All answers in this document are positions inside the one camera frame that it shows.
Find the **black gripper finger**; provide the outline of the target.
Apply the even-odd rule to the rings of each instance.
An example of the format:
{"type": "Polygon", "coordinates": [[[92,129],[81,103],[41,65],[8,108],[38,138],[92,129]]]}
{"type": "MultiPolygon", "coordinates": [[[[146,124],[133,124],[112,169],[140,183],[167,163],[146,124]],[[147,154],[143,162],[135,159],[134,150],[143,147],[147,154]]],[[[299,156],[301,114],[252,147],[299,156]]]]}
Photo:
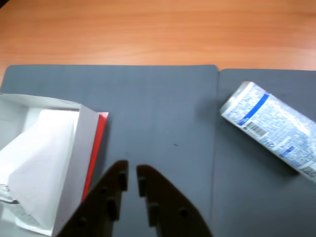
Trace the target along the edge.
{"type": "Polygon", "coordinates": [[[158,237],[211,237],[195,206],[162,174],[149,165],[136,168],[139,196],[145,199],[148,222],[158,237]]]}
{"type": "Polygon", "coordinates": [[[121,196],[127,187],[128,161],[119,160],[107,169],[58,236],[111,237],[114,222],[119,220],[121,196]]]}

